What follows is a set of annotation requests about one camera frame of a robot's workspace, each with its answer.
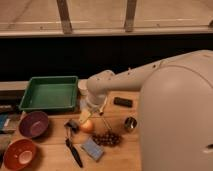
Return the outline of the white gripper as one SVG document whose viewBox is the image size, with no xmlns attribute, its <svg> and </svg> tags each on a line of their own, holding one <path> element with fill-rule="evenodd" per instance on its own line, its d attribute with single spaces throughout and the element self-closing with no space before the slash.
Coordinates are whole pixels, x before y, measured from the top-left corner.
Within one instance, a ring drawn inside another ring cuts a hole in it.
<svg viewBox="0 0 213 171">
<path fill-rule="evenodd" d="M 92 108 L 99 108 L 101 107 L 106 100 L 106 96 L 104 94 L 101 95 L 94 95 L 92 93 L 88 93 L 86 96 L 86 103 L 89 107 Z M 79 123 L 85 123 L 89 117 L 91 116 L 91 112 L 88 109 L 82 109 L 79 115 Z"/>
</svg>

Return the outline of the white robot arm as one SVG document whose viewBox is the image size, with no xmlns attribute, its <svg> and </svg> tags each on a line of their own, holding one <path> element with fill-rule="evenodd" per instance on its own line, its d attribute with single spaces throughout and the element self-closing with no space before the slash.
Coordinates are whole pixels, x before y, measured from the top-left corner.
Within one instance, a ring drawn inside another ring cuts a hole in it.
<svg viewBox="0 0 213 171">
<path fill-rule="evenodd" d="M 213 50 L 87 79 L 98 110 L 111 91 L 137 91 L 142 171 L 213 171 Z"/>
</svg>

